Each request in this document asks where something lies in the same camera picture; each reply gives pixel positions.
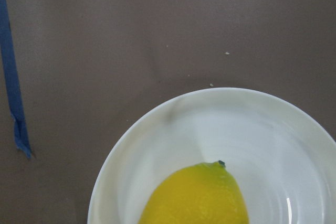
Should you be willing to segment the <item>yellow lemon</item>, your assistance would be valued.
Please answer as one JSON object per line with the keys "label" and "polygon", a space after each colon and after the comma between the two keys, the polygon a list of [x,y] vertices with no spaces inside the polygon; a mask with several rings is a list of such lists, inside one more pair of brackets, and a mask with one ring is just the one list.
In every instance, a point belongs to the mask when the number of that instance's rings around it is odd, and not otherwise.
{"label": "yellow lemon", "polygon": [[234,177],[223,161],[174,172],[146,203],[139,223],[249,223]]}

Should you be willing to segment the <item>white plate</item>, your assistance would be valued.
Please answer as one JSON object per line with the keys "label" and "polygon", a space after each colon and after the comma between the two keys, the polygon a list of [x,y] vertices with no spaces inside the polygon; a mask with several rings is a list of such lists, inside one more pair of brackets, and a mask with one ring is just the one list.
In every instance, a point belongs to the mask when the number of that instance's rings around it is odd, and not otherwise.
{"label": "white plate", "polygon": [[93,188],[88,223],[137,223],[171,173],[223,161],[250,223],[335,223],[335,141],[312,117],[248,89],[190,92],[152,109],[117,141]]}

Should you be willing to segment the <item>brown paper table cover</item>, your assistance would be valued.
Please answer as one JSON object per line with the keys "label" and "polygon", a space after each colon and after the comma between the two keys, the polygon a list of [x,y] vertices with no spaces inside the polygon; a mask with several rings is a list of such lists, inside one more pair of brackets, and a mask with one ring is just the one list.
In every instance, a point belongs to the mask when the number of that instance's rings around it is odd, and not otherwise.
{"label": "brown paper table cover", "polygon": [[1,81],[1,223],[86,223],[97,174],[143,114],[259,90],[335,136],[335,0],[6,0],[32,158]]}

